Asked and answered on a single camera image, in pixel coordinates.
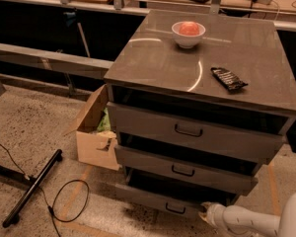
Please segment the red apple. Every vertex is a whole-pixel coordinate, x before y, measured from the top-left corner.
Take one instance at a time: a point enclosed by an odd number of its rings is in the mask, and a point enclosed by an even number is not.
[[[193,21],[183,22],[179,28],[179,34],[184,36],[197,36],[199,35],[199,26]]]

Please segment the white bowl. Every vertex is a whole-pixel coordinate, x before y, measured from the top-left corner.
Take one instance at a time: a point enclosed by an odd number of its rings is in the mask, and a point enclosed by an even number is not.
[[[182,23],[184,22],[177,22],[172,25],[172,33],[173,33],[174,40],[182,48],[192,48],[200,42],[202,36],[205,34],[206,29],[203,25],[197,23],[199,27],[199,35],[185,36],[185,35],[179,34],[179,29]]]

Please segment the drawer handle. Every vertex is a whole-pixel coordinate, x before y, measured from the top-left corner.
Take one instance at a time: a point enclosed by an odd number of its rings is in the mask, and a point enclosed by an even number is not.
[[[166,202],[166,210],[173,212],[173,213],[177,213],[177,214],[185,214],[185,207],[183,208],[182,211],[174,210],[174,209],[169,208],[169,205],[167,202]]]
[[[175,131],[176,131],[177,133],[184,134],[184,135],[188,135],[188,136],[193,136],[193,137],[200,137],[200,136],[203,134],[203,129],[200,129],[198,134],[193,134],[193,133],[189,133],[189,132],[181,131],[181,130],[179,129],[179,125],[178,125],[177,123],[176,123],[176,125],[175,125]]]
[[[172,165],[172,172],[177,173],[177,174],[180,174],[180,175],[183,175],[183,176],[187,176],[187,177],[192,177],[195,174],[195,171],[194,170],[192,170],[190,174],[189,173],[184,173],[184,172],[178,171],[178,170],[175,169],[175,165]]]

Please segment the cabinet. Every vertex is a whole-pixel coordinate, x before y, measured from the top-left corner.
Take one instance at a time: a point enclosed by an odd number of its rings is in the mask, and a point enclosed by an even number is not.
[[[183,20],[206,28],[192,49],[172,39],[171,25]],[[249,86],[228,92],[213,66]],[[296,119],[292,78],[272,23],[151,11],[105,76],[127,183],[117,195],[186,217],[204,201],[246,196]]]

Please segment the floor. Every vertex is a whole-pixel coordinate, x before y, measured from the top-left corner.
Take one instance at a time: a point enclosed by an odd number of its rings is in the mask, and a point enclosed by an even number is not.
[[[124,183],[121,171],[77,160],[75,133],[63,135],[63,131],[85,104],[81,97],[87,99],[88,92],[69,98],[65,87],[10,77],[0,77],[0,80],[6,89],[0,97],[0,143],[10,151],[15,162],[28,175],[36,176],[56,149],[63,151],[63,160],[52,167],[40,185],[48,204],[52,205],[58,191],[71,180],[84,180],[90,187],[87,206],[81,215],[73,222],[55,222],[61,236],[226,236],[201,219],[188,220],[117,199],[114,185]],[[18,170],[1,147],[0,165]],[[279,215],[288,198],[296,192],[296,154],[285,144],[271,164],[259,170],[258,178],[259,184],[236,204]],[[0,237],[57,236],[40,190],[21,211],[18,224],[2,227],[24,191],[0,178]],[[56,215],[62,219],[75,217],[86,194],[87,189],[81,183],[66,186],[55,203]]]

